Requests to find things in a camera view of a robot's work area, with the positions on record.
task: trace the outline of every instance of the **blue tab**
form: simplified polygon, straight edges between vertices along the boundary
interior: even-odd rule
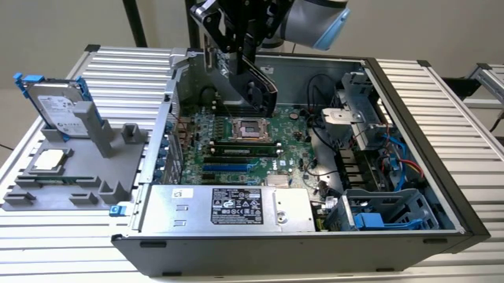
[[[22,80],[23,74],[22,74],[22,73],[16,73],[12,77],[14,77],[15,80],[16,80],[16,81],[15,81],[15,84],[16,84],[18,88],[20,89],[24,98],[30,98],[30,94],[28,94],[28,91],[27,91],[26,88],[24,88],[24,84],[23,84],[23,80]]]
[[[400,170],[400,163],[399,163],[399,160],[397,160],[397,156],[395,154],[391,154],[389,161],[391,161],[392,170],[393,171]]]
[[[358,229],[382,229],[385,227],[380,213],[360,213],[353,219]]]
[[[112,205],[110,207],[108,216],[110,217],[126,216],[126,206]]]
[[[27,75],[23,80],[30,83],[40,83],[44,79],[43,75]]]

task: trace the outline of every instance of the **warning label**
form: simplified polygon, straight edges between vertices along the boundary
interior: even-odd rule
[[[261,189],[214,189],[211,217],[215,225],[264,224]]]

